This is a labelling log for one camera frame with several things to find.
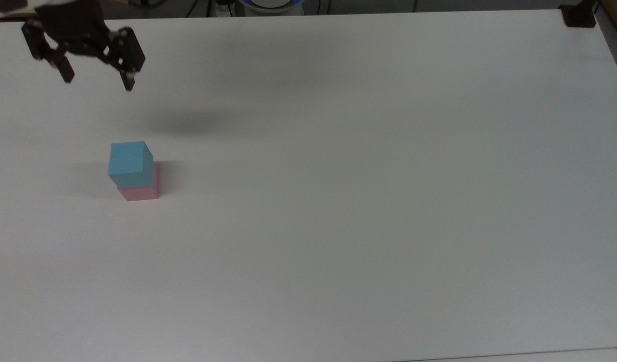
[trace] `cable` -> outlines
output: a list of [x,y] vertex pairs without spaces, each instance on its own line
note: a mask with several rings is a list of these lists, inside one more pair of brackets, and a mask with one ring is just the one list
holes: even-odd
[[193,2],[193,4],[192,4],[192,6],[191,6],[191,7],[190,7],[190,9],[188,10],[188,13],[186,14],[186,18],[189,18],[189,17],[190,17],[190,14],[191,14],[191,13],[192,13],[192,11],[194,10],[194,7],[196,6],[196,3],[198,3],[198,2],[199,2],[199,0],[194,0],[194,2]]
[[147,4],[147,5],[136,4],[134,2],[129,2],[129,6],[130,7],[135,7],[135,8],[141,8],[141,9],[154,9],[154,8],[160,7],[161,5],[165,4],[166,2],[167,2],[167,0],[160,0],[159,2],[155,2],[154,4]]
[[205,8],[205,17],[209,18],[210,15],[212,14],[212,3],[214,2],[214,0],[208,0],[208,7]]

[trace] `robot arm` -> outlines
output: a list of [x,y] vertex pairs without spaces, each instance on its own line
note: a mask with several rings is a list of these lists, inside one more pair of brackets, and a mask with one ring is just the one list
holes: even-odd
[[[145,62],[131,28],[111,32],[106,27],[98,0],[0,0],[0,17],[12,11],[34,8],[37,19],[28,19],[23,34],[35,59],[46,59],[62,79],[71,82],[74,72],[65,53],[96,57],[120,72],[127,91]],[[53,49],[44,37],[58,44]]]

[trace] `floor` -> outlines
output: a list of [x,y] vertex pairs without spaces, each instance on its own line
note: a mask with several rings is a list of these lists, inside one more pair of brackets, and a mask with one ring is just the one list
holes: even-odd
[[[190,9],[191,18],[206,16],[208,2],[212,1],[210,16],[230,16],[227,7],[220,7],[214,0],[165,0],[162,6],[154,9],[127,7],[115,3],[103,2],[106,19],[141,19],[141,18],[183,18]],[[523,10],[556,9],[561,4],[575,4],[578,0],[305,0],[306,15],[327,14],[374,14],[396,12],[451,12],[483,10]],[[596,14],[607,44],[617,64],[617,30],[605,13],[600,9]]]

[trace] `black bracket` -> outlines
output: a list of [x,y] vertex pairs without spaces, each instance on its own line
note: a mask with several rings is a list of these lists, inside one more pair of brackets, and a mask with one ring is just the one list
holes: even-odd
[[577,5],[561,5],[563,21],[570,28],[594,28],[596,19],[592,7],[598,0],[582,0]]

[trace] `cube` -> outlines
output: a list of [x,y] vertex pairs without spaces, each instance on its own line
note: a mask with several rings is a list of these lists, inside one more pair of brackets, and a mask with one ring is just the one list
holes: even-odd
[[120,189],[147,188],[152,186],[154,156],[145,142],[111,144],[109,153],[109,178]]
[[156,163],[154,164],[152,179],[152,186],[131,189],[119,188],[118,191],[127,201],[158,199],[158,166],[156,165]]

